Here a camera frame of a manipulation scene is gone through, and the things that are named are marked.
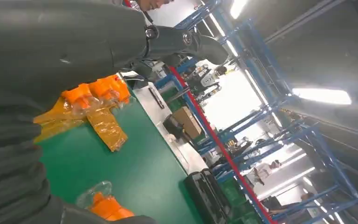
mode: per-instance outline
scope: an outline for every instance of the clear plastic wrap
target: clear plastic wrap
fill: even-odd
[[[127,141],[127,135],[108,108],[89,112],[87,119],[98,136],[112,152],[118,151],[125,141]]]
[[[112,183],[102,181],[81,194],[76,200],[76,205],[80,208],[88,209],[108,221],[116,221],[134,216],[134,213],[118,203],[111,192]]]
[[[45,139],[51,138],[57,134],[63,133],[74,127],[84,124],[83,119],[77,120],[51,120],[40,124],[42,126],[41,134],[36,137],[34,142],[40,142]]]
[[[85,115],[101,107],[101,102],[91,94],[88,84],[64,91],[62,96],[71,104],[74,115]]]

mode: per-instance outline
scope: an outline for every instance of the green table surface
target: green table surface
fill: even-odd
[[[110,152],[88,124],[40,143],[52,193],[74,203],[107,180],[137,215],[159,224],[203,223],[183,184],[186,173],[142,106],[135,102],[115,114],[128,135],[119,152]]]

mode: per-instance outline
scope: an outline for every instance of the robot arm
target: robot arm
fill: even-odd
[[[173,45],[183,44],[183,36],[178,39]],[[188,52],[200,52],[192,44]],[[172,47],[163,53],[158,45],[149,40],[141,12],[111,3],[0,0],[0,224],[107,223],[50,194],[41,149],[33,144],[41,132],[33,117],[48,111],[62,91],[134,60],[187,52]],[[117,223],[154,221],[133,217]]]

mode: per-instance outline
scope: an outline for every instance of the red pole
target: red pole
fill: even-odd
[[[176,71],[176,68],[170,67],[169,69],[172,71],[173,75],[179,80],[179,82],[182,85],[182,87],[186,87],[185,81],[179,75],[178,71]],[[236,164],[233,162],[233,160],[231,159],[230,155],[228,154],[228,152],[224,148],[223,143],[220,141],[220,139],[217,137],[216,133],[212,130],[211,126],[209,125],[209,122],[208,122],[207,118],[205,117],[204,113],[202,112],[202,110],[200,108],[200,105],[198,105],[197,101],[195,101],[194,96],[191,94],[191,92],[187,92],[186,94],[190,98],[191,102],[194,104],[195,109],[197,110],[198,114],[201,116],[202,122],[204,122],[204,124],[207,126],[207,129],[208,129],[209,133],[211,134],[211,137],[215,140],[217,146],[219,146],[221,152],[227,158],[227,162],[230,164],[231,168],[233,168],[234,173],[238,176],[238,178],[240,179],[242,184],[245,186],[246,190],[249,192],[249,194],[250,194],[249,196],[255,199],[257,207],[260,208],[260,210],[262,211],[263,215],[265,217],[267,217],[268,221],[271,224],[276,224],[277,222],[271,219],[271,217],[269,216],[268,212],[264,209],[264,207],[262,206],[260,201],[257,199],[256,194],[253,192],[253,190],[248,185],[248,183],[245,182],[245,179],[241,175],[241,173],[240,173],[239,169],[237,168]]]

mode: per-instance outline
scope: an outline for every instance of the fluorescent light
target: fluorescent light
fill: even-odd
[[[303,99],[330,104],[350,105],[352,103],[348,93],[343,90],[294,88],[293,94],[298,95]]]
[[[209,32],[211,33],[212,37],[214,37],[212,30],[209,28],[207,22],[205,22],[205,20],[202,20],[204,22],[204,25],[207,27],[207,29],[209,30]]]
[[[257,93],[260,95],[260,97],[262,98],[263,102],[265,105],[268,104],[267,99],[264,97],[264,94],[262,93],[262,91],[260,90],[259,86],[257,85],[257,83],[255,82],[255,80],[253,79],[252,75],[250,74],[250,72],[248,70],[245,70],[246,75],[248,76],[250,82],[252,83],[252,85],[255,87]]]
[[[326,210],[323,206],[320,206],[320,209],[321,209],[324,213],[327,213],[327,210]]]
[[[220,35],[225,36],[223,29],[221,28],[220,24],[217,22],[215,16],[213,14],[210,14],[209,17],[211,17],[212,22],[215,24],[217,30],[219,31]]]
[[[221,28],[220,24],[217,22],[215,16],[213,14],[210,14],[209,17],[211,17],[212,22],[215,24],[217,30],[219,31],[220,35],[226,36],[226,33],[224,33],[223,29]],[[231,52],[234,54],[235,57],[238,57],[238,53],[235,50],[233,44],[230,41],[227,41],[227,45],[230,48]]]
[[[272,116],[274,117],[276,124],[277,124],[279,127],[282,127],[282,123],[279,121],[278,117],[275,115],[274,112],[272,113]]]
[[[342,221],[342,219],[341,219],[341,217],[339,216],[338,213],[334,212],[334,215],[336,215],[336,217],[337,217],[337,219],[338,219],[340,224],[344,224],[344,222]]]
[[[233,6],[230,10],[230,14],[234,19],[240,16],[242,9],[245,7],[247,2],[247,0],[234,0]]]
[[[313,186],[313,185],[312,185],[312,182],[311,182],[308,178],[304,177],[303,180],[304,180],[308,185]]]
[[[289,185],[289,186],[283,188],[282,190],[280,190],[280,191],[278,191],[278,192],[276,192],[276,193],[273,193],[271,196],[274,197],[274,196],[278,196],[278,195],[280,195],[280,194],[283,194],[284,192],[286,192],[286,191],[288,191],[288,190],[294,188],[295,186],[297,186],[297,185],[296,185],[295,183],[292,183],[291,185]]]
[[[324,212],[324,213],[327,213],[327,210],[323,207],[323,206],[320,206],[320,209]]]
[[[296,158],[290,160],[289,162],[286,162],[285,164],[283,164],[283,165],[282,165],[281,167],[279,167],[278,169],[274,169],[274,170],[272,171],[272,173],[278,172],[280,169],[285,168],[285,167],[287,167],[288,165],[290,165],[290,164],[292,164],[292,163],[294,163],[294,162],[296,162],[296,161],[302,159],[302,158],[305,157],[306,155],[307,155],[306,153],[303,153],[303,154],[299,155],[298,157],[296,157]]]
[[[238,57],[238,53],[237,51],[235,50],[233,44],[230,42],[230,41],[227,41],[227,45],[228,45],[228,48],[230,48],[231,52],[233,53],[233,55],[235,57]]]
[[[274,191],[280,189],[280,188],[283,187],[283,186],[286,186],[286,185],[289,184],[289,183],[292,183],[293,181],[296,181],[296,180],[300,179],[301,177],[307,175],[308,173],[310,173],[310,172],[312,172],[312,171],[314,171],[314,170],[315,170],[315,167],[309,168],[309,169],[305,170],[304,172],[302,172],[302,173],[300,173],[300,174],[298,174],[298,175],[296,175],[296,176],[294,176],[294,177],[288,179],[287,181],[285,181],[285,182],[283,182],[283,183],[281,183],[281,184],[276,185],[276,186],[273,187],[272,189],[270,189],[270,190],[266,191],[265,193],[259,195],[257,198],[258,198],[258,199],[264,198],[265,196],[268,196],[268,195],[271,194],[272,192],[274,192]]]

